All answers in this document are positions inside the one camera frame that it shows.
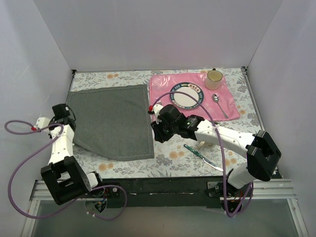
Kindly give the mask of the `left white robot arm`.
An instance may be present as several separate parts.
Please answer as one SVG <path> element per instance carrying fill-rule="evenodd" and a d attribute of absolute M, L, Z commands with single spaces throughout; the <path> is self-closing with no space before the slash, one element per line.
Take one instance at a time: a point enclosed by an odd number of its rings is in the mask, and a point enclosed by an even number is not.
<path fill-rule="evenodd" d="M 53 118 L 40 117 L 36 128 L 47 132 L 52 140 L 48 165 L 41 169 L 41 176 L 58 205 L 65 204 L 90 193 L 101 197 L 105 185 L 100 175 L 93 171 L 86 174 L 73 153 L 76 117 L 67 104 L 52 107 Z"/>

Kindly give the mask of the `grey cloth napkin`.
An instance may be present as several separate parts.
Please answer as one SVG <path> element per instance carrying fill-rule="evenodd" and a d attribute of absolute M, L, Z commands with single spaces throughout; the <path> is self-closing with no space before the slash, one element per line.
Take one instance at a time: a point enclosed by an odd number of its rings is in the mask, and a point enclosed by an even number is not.
<path fill-rule="evenodd" d="M 76 116 L 76 145 L 118 161 L 154 158 L 146 85 L 70 92 L 67 105 Z"/>

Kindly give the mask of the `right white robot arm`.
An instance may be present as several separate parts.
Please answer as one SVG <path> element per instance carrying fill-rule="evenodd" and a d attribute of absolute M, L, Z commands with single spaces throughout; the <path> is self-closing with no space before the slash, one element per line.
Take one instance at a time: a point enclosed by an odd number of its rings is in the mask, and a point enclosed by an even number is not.
<path fill-rule="evenodd" d="M 176 134 L 185 139 L 222 145 L 246 159 L 244 164 L 229 172 L 223 184 L 224 192 L 229 196 L 237 195 L 245 185 L 256 179 L 270 181 L 281 157 L 270 134 L 263 130 L 252 134 L 213 126 L 202 117 L 185 116 L 171 104 L 151 106 L 148 113 L 156 118 L 151 123 L 155 141 L 164 143 Z"/>

